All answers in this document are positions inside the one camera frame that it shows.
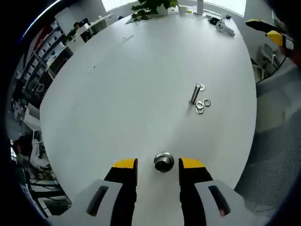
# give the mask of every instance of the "yellow tool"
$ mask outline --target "yellow tool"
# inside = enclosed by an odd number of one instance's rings
[[[285,34],[281,34],[277,31],[270,31],[266,34],[273,43],[278,46],[282,46],[285,49],[293,50],[293,41],[290,40]]]
[[[167,161],[166,153],[164,154],[161,161]],[[75,197],[72,206],[65,213],[51,216],[48,221],[55,226],[131,226],[137,199],[137,168],[137,159],[116,162],[104,180],[94,181]],[[252,226],[254,222],[256,225],[266,225],[269,220],[248,211],[244,199],[223,182],[213,180],[199,160],[180,158],[178,169],[181,189],[179,195],[185,226]],[[156,198],[152,197],[154,201],[149,202],[150,210],[153,209]]]
[[[268,33],[270,31],[277,31],[279,33],[285,34],[285,31],[283,31],[280,27],[274,26],[272,24],[268,24],[262,20],[247,20],[246,25],[249,27],[252,27],[253,29],[261,32]]]

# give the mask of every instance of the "shelf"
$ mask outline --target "shelf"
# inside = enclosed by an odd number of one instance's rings
[[[57,26],[55,29],[53,29],[48,35],[45,36],[44,40],[41,42],[41,44],[36,48],[35,52],[37,53],[39,48],[43,46],[43,44],[45,43],[45,41],[53,34],[53,32],[55,32],[58,28],[60,28],[60,26]]]
[[[47,51],[44,53],[44,55],[41,57],[41,59],[43,60],[43,58],[45,57],[45,56],[47,56],[47,54],[62,40],[62,37],[63,37],[64,35],[62,34],[51,46],[50,46],[50,48],[49,49],[47,49]]]
[[[37,66],[35,67],[35,69],[33,70],[33,72],[32,72],[32,74],[31,74],[29,80],[27,80],[27,82],[26,82],[25,85],[23,86],[23,90],[26,89],[26,87],[27,87],[29,81],[31,81],[31,80],[33,80],[35,77],[37,77],[37,76],[36,76],[36,75],[37,75],[37,71],[41,68],[41,67],[38,67],[39,64],[40,64],[40,62],[38,63],[38,65],[37,65]]]
[[[25,66],[25,68],[24,68],[24,70],[22,72],[22,75],[21,75],[20,79],[22,79],[24,77],[24,75],[28,72],[29,67],[32,65],[32,59],[33,58],[36,58],[34,54],[32,54],[32,56],[30,57],[27,65]]]

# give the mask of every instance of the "chair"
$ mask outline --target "chair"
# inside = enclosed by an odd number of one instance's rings
[[[38,108],[36,108],[35,106],[33,106],[32,104],[28,104],[27,105],[27,109],[29,110],[29,114],[33,117],[35,117],[36,119],[40,120],[40,110]]]
[[[46,155],[43,155],[40,158],[40,144],[42,141],[36,139],[32,140],[32,154],[29,158],[31,165],[39,170],[50,168],[50,162]]]
[[[274,51],[268,44],[258,47],[256,64],[253,64],[253,66],[261,69],[261,80],[264,79],[268,69],[275,70],[280,66],[281,63],[278,59],[278,55],[279,51]]]
[[[23,122],[33,131],[32,138],[34,139],[36,132],[41,131],[40,120],[31,115],[30,109],[26,109]]]
[[[38,84],[38,87],[37,87],[36,91],[34,92],[34,94],[39,95],[43,91],[44,91],[44,84]]]
[[[235,191],[253,213],[270,216],[301,167],[301,73],[289,67],[256,88],[257,132]]]

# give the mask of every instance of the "round table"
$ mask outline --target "round table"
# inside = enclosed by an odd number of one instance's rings
[[[256,89],[250,57],[236,36],[206,18],[124,18],[81,46],[62,67],[40,107],[48,158],[71,200],[111,166],[138,159],[132,225],[183,225],[178,158],[198,159],[213,179],[234,188],[252,145]],[[189,104],[211,100],[202,115]],[[174,167],[158,173],[157,153]]]

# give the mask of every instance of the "white shelving unit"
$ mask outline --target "white shelving unit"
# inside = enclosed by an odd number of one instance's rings
[[[30,57],[30,59],[21,76],[21,79],[25,82],[23,91],[26,90],[29,81],[32,80],[33,77],[37,77],[39,79],[42,76],[47,68],[46,62],[50,58],[54,48],[62,40],[63,31],[59,27],[57,21],[55,20],[50,26],[53,30],[46,35],[34,51],[28,53],[28,57]]]

